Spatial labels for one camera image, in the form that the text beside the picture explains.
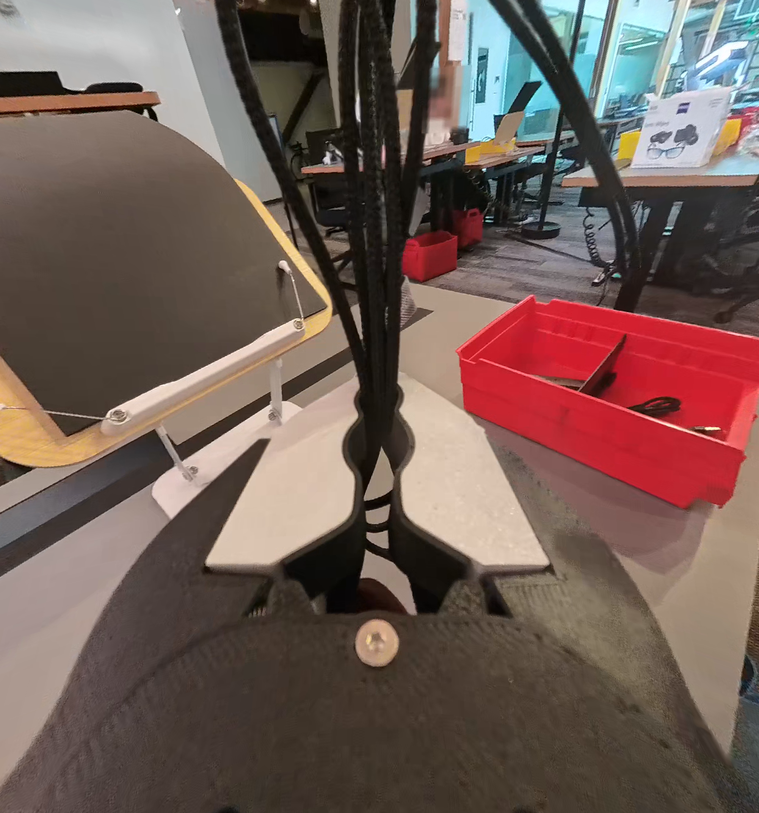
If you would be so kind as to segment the dark bin divider plate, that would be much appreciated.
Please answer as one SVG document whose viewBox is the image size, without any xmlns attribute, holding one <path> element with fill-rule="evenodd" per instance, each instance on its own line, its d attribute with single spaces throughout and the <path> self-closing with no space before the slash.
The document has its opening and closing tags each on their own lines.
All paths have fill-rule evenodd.
<svg viewBox="0 0 759 813">
<path fill-rule="evenodd" d="M 598 368 L 582 384 L 578 392 L 592 398 L 599 398 L 616 379 L 615 366 L 627 342 L 627 335 L 624 334 L 617 345 L 609 351 L 605 359 L 598 365 Z"/>
</svg>

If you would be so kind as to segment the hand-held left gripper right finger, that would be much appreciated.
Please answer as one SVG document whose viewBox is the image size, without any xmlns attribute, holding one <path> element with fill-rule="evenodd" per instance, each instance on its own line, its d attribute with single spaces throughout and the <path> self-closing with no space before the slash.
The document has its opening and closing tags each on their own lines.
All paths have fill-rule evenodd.
<svg viewBox="0 0 759 813">
<path fill-rule="evenodd" d="M 392 556 L 412 580 L 547 570 L 549 558 L 486 432 L 401 374 L 392 425 Z"/>
</svg>

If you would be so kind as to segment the red plastic bin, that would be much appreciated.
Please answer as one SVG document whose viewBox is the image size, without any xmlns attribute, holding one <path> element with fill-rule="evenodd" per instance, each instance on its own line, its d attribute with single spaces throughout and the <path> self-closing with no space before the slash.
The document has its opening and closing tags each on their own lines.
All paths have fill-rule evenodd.
<svg viewBox="0 0 759 813">
<path fill-rule="evenodd" d="M 581 381 L 626 334 L 599 397 Z M 759 337 L 530 296 L 457 350 L 463 403 L 488 422 L 682 509 L 732 498 L 759 402 Z"/>
</svg>

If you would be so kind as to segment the wooden work table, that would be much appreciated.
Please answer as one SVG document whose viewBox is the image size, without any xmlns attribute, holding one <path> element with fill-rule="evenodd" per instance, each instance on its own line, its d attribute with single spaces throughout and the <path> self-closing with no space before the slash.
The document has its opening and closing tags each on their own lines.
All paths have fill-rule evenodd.
<svg viewBox="0 0 759 813">
<path fill-rule="evenodd" d="M 624 270 L 613 308 L 635 312 L 646 285 L 672 289 L 684 284 L 686 263 L 717 250 L 724 232 L 708 225 L 726 204 L 732 217 L 759 199 L 759 157 L 735 149 L 700 168 L 622 168 L 618 175 L 628 202 L 649 208 L 637 232 L 638 271 Z"/>
</svg>

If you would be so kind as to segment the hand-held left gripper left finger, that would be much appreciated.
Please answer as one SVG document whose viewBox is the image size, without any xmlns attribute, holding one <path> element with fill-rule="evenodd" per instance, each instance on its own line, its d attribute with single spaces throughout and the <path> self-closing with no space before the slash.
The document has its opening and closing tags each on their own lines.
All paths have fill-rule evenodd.
<svg viewBox="0 0 759 813">
<path fill-rule="evenodd" d="M 357 380 L 275 429 L 208 554 L 213 572 L 266 575 L 352 517 L 360 473 L 346 455 L 357 426 Z"/>
</svg>

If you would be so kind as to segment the wooden-edged black board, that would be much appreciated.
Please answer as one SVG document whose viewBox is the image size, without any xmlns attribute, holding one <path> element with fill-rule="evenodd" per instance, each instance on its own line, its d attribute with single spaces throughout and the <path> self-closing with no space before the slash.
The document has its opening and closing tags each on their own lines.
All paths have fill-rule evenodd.
<svg viewBox="0 0 759 813">
<path fill-rule="evenodd" d="M 252 190 L 162 124 L 0 119 L 0 381 L 58 439 L 278 327 L 295 257 Z M 332 316 L 313 274 L 312 337 Z"/>
</svg>

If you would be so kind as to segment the white printed box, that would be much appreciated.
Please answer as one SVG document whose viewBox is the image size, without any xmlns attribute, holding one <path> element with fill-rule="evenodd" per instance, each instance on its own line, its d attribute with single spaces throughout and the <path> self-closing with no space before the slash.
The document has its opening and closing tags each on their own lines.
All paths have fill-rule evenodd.
<svg viewBox="0 0 759 813">
<path fill-rule="evenodd" d="M 648 108 L 630 167 L 706 165 L 729 116 L 733 96 L 728 87 L 685 91 L 666 98 L 647 94 Z"/>
</svg>

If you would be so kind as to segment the red plastic crates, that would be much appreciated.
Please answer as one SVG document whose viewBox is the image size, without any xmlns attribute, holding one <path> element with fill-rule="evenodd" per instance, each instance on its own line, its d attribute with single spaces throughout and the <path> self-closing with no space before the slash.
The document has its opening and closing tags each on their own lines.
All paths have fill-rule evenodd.
<svg viewBox="0 0 759 813">
<path fill-rule="evenodd" d="M 407 240 L 402 273 L 416 282 L 441 277 L 457 268 L 458 254 L 481 243 L 484 217 L 478 208 L 455 210 L 451 230 L 438 230 Z"/>
</svg>

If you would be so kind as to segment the black pole stand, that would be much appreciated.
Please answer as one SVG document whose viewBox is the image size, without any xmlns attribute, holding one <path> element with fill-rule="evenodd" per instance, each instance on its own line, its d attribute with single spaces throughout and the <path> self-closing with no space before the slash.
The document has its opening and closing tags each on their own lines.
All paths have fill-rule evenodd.
<svg viewBox="0 0 759 813">
<path fill-rule="evenodd" d="M 577 2 L 574 27 L 569 43 L 568 59 L 570 66 L 574 66 L 585 5 L 585 1 Z M 521 236 L 526 238 L 528 241 L 547 241 L 557 238 L 560 234 L 560 225 L 552 221 L 547 221 L 547 209 L 549 208 L 552 195 L 552 181 L 556 169 L 557 156 L 560 150 L 560 137 L 563 132 L 564 120 L 564 107 L 560 105 L 558 108 L 556 128 L 552 140 L 551 150 L 547 153 L 544 172 L 541 180 L 541 187 L 538 196 L 538 219 L 536 221 L 523 224 L 521 229 Z"/>
</svg>

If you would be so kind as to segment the black office chair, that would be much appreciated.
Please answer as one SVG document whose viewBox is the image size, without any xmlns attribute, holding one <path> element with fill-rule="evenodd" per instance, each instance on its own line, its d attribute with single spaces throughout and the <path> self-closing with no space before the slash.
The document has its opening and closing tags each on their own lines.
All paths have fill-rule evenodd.
<svg viewBox="0 0 759 813">
<path fill-rule="evenodd" d="M 759 189 L 721 195 L 691 270 L 694 295 L 724 302 L 716 325 L 726 327 L 759 301 Z"/>
</svg>

